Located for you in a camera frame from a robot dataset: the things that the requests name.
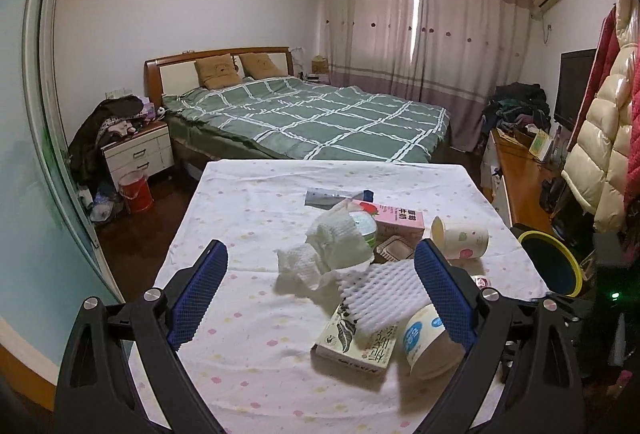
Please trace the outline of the white blue paper cup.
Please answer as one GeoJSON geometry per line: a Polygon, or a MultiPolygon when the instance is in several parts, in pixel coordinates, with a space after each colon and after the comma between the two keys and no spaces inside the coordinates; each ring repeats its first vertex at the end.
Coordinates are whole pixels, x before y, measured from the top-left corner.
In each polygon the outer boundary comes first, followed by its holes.
{"type": "Polygon", "coordinates": [[[408,321],[402,335],[402,349],[410,376],[431,380],[457,366],[465,354],[462,345],[450,339],[433,304],[424,306],[408,321]]]}

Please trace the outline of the white foam fruit net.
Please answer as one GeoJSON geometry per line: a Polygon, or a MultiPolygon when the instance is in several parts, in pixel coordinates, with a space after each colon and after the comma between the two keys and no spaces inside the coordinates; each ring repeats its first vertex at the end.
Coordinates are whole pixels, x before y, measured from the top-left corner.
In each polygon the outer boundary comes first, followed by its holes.
{"type": "Polygon", "coordinates": [[[365,336],[397,326],[432,303],[414,268],[413,259],[373,263],[363,272],[338,280],[349,318],[365,336]]]}

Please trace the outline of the dotted paper cup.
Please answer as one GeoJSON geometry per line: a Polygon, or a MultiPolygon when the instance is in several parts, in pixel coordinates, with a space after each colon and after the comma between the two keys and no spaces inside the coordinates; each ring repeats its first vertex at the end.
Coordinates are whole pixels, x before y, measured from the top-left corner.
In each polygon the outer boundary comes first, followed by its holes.
{"type": "Polygon", "coordinates": [[[488,229],[475,223],[457,223],[435,217],[431,239],[447,260],[479,259],[487,250],[488,229]]]}

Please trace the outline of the brown plastic tray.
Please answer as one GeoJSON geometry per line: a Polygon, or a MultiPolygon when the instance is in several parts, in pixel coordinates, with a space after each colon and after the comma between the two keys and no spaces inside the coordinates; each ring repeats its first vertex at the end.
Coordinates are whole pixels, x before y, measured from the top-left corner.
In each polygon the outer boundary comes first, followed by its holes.
{"type": "Polygon", "coordinates": [[[405,238],[392,236],[374,249],[374,261],[378,264],[404,261],[413,258],[414,248],[405,238]]]}

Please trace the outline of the white dotted table cloth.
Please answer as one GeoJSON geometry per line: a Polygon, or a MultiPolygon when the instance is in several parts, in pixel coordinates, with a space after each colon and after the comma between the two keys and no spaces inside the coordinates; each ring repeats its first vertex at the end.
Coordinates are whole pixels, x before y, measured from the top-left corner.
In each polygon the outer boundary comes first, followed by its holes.
{"type": "Polygon", "coordinates": [[[194,339],[180,347],[184,368],[230,433],[411,433],[447,385],[413,379],[395,353],[382,376],[319,358],[312,346],[338,296],[306,297],[282,279],[277,253],[303,242],[317,217],[311,188],[484,225],[487,252],[466,264],[501,293],[530,300],[547,292],[525,251],[460,165],[318,160],[221,160],[207,165],[155,279],[163,287],[213,239],[229,268],[194,339]]]}

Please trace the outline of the red plastic bucket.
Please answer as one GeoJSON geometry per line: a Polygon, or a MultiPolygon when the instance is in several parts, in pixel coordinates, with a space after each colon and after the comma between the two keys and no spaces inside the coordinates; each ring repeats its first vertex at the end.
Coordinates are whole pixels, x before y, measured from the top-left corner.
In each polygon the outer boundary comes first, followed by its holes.
{"type": "Polygon", "coordinates": [[[130,214],[139,214],[152,208],[153,197],[144,171],[134,170],[124,174],[119,178],[117,188],[130,214]]]}

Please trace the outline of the white book with feather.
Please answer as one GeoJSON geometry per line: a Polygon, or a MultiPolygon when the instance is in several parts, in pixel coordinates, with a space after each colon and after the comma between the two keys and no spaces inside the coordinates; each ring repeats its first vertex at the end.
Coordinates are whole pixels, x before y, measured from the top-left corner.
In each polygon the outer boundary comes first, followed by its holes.
{"type": "Polygon", "coordinates": [[[322,358],[370,374],[384,373],[397,340],[390,326],[367,336],[344,304],[337,306],[311,350],[322,358]]]}

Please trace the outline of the crumpled white tissue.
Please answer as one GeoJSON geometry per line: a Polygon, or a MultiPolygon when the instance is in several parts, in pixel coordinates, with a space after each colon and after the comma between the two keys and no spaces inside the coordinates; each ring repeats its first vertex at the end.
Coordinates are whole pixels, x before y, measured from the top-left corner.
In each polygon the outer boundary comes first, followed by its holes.
{"type": "Polygon", "coordinates": [[[279,272],[316,291],[348,273],[365,271],[374,260],[374,249],[349,215],[359,210],[346,199],[320,214],[307,229],[304,243],[277,250],[279,272]]]}

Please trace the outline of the white bedside cabinet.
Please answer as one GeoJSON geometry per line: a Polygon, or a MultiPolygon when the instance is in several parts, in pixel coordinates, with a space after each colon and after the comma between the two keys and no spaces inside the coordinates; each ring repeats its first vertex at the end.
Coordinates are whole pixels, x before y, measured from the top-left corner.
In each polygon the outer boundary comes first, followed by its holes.
{"type": "Polygon", "coordinates": [[[151,123],[127,139],[104,146],[102,153],[115,187],[129,172],[141,170],[146,176],[152,176],[174,165],[169,129],[163,121],[151,123]]]}

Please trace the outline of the dark clothes on cabinet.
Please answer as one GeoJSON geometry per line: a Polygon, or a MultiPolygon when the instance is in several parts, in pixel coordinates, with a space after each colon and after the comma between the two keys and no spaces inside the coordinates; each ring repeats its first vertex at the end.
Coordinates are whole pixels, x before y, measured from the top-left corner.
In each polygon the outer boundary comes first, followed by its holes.
{"type": "Polygon", "coordinates": [[[143,102],[136,95],[107,98],[81,124],[70,146],[70,173],[78,186],[95,194],[102,183],[111,180],[103,157],[102,147],[117,141],[119,134],[111,132],[116,124],[140,119],[143,102]]]}

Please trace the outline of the left brown pillow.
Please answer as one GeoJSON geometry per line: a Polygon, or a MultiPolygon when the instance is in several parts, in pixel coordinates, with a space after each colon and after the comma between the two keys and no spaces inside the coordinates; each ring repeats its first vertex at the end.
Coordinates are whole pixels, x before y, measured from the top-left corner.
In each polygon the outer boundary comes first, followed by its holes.
{"type": "Polygon", "coordinates": [[[230,54],[200,58],[194,63],[198,81],[203,88],[219,90],[242,82],[230,54]]]}

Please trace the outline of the brown pillow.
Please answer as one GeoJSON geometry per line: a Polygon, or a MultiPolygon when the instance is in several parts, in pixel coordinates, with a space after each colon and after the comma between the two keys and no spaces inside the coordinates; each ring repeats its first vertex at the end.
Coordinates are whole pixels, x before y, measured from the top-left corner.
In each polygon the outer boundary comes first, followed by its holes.
{"type": "Polygon", "coordinates": [[[256,80],[286,76],[267,53],[245,53],[239,59],[247,76],[256,80]]]}
{"type": "Polygon", "coordinates": [[[198,81],[203,88],[219,90],[242,82],[230,54],[200,58],[194,63],[198,81]]]}

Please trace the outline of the pile of dark clothes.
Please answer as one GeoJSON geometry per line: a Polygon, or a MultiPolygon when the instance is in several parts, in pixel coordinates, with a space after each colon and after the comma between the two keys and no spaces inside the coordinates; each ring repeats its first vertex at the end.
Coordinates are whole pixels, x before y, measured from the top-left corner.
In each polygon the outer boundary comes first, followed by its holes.
{"type": "Polygon", "coordinates": [[[539,83],[513,82],[496,87],[483,110],[480,134],[488,135],[495,128],[510,131],[530,123],[542,131],[550,130],[550,107],[546,92],[539,83]]]}

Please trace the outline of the right brown pillow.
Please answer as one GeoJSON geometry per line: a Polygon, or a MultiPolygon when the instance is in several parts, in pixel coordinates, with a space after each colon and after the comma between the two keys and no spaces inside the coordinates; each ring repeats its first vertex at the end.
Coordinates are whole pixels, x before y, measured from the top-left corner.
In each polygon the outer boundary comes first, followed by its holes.
{"type": "Polygon", "coordinates": [[[245,53],[239,59],[247,76],[256,80],[286,76],[267,53],[245,53]]]}

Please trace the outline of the black television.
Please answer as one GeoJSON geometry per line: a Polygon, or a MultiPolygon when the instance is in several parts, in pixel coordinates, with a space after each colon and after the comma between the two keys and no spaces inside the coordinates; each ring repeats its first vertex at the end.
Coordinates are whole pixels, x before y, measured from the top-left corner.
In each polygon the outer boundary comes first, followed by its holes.
{"type": "Polygon", "coordinates": [[[561,54],[553,117],[567,131],[574,130],[596,52],[596,49],[587,49],[561,54]]]}

